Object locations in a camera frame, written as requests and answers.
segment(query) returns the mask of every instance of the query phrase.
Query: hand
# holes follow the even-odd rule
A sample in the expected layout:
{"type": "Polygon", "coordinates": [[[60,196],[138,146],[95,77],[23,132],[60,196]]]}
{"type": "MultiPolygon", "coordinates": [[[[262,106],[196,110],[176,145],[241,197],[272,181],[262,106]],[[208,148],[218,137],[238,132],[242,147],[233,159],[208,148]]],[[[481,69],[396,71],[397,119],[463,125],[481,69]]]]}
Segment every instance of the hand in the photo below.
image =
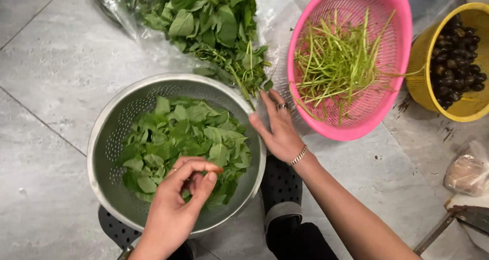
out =
{"type": "Polygon", "coordinates": [[[156,190],[143,234],[130,260],[164,260],[192,232],[200,209],[214,189],[222,168],[203,157],[180,157],[156,190]],[[186,204],[182,193],[193,195],[186,204]]]}
{"type": "MultiPolygon", "coordinates": [[[[278,104],[285,103],[285,100],[277,91],[270,89],[269,94],[272,95],[278,104]]],[[[270,152],[282,162],[290,163],[304,148],[304,143],[292,126],[290,111],[287,109],[277,110],[273,101],[264,91],[260,92],[260,97],[266,105],[272,133],[268,132],[256,113],[249,116],[249,122],[262,136],[270,152]]]]}

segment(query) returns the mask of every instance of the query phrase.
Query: tile floor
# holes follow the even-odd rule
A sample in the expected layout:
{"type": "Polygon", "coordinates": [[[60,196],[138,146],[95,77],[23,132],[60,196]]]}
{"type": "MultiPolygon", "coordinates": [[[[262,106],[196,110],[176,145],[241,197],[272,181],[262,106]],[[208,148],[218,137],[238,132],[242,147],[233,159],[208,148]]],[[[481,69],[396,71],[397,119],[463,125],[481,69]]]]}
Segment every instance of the tile floor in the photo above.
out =
{"type": "MultiPolygon", "coordinates": [[[[307,0],[294,2],[282,3],[283,11],[297,13],[307,0]]],[[[267,16],[265,10],[262,19],[267,16]]],[[[5,233],[0,258],[115,259],[120,251],[98,225],[98,202],[88,185],[89,133],[117,92],[168,68],[149,58],[91,0],[0,0],[0,21],[0,221],[5,233]]],[[[286,48],[273,46],[280,53],[286,48]]],[[[383,124],[356,141],[334,142],[312,132],[304,137],[324,167],[411,247],[443,216],[449,193],[441,177],[452,147],[481,125],[449,125],[431,116],[413,103],[404,113],[394,108],[383,124]]],[[[306,188],[303,212],[340,259],[351,259],[306,188]]],[[[265,245],[259,197],[199,243],[200,259],[274,259],[265,245]]],[[[454,223],[423,257],[477,260],[487,254],[454,223]]]]}

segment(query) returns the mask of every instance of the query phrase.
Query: black pants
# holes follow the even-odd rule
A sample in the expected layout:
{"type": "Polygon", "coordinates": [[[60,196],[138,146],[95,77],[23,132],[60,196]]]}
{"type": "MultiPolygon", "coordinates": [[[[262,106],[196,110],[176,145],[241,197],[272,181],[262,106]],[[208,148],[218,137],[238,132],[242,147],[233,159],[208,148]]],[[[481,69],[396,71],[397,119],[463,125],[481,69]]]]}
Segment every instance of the black pants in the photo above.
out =
{"type": "MultiPolygon", "coordinates": [[[[278,260],[338,260],[316,225],[297,225],[295,218],[274,219],[266,244],[278,260]]],[[[183,244],[168,260],[193,259],[188,245],[183,244]]]]}

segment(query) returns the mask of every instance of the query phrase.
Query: fingernail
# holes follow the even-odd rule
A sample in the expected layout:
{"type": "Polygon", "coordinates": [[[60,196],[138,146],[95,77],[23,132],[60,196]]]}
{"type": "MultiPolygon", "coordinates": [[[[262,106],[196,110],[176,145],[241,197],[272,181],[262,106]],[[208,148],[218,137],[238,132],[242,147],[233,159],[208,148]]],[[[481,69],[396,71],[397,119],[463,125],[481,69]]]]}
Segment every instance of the fingernail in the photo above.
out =
{"type": "Polygon", "coordinates": [[[209,179],[209,181],[211,181],[211,182],[215,182],[215,181],[217,181],[217,174],[216,174],[216,173],[214,173],[214,172],[209,172],[209,178],[208,178],[208,179],[209,179]]]}

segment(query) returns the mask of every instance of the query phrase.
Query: leafy greens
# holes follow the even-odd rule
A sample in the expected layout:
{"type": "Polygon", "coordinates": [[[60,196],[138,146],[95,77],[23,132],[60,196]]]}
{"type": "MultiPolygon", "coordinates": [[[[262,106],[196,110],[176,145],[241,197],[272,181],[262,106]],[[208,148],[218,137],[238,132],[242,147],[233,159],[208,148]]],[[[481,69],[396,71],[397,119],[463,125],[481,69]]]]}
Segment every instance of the leafy greens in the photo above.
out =
{"type": "MultiPolygon", "coordinates": [[[[224,170],[206,206],[227,205],[251,163],[245,131],[229,111],[204,100],[157,96],[154,111],[138,115],[125,138],[117,160],[126,168],[122,182],[139,199],[151,202],[180,156],[204,156],[224,170]]],[[[186,191],[182,197],[187,202],[192,195],[186,191]]]]}
{"type": "Polygon", "coordinates": [[[129,11],[146,26],[165,33],[183,53],[216,67],[195,68],[194,73],[229,85],[237,84],[254,108],[249,95],[268,91],[265,61],[268,46],[254,49],[257,25],[255,0],[125,0],[129,11]]]}

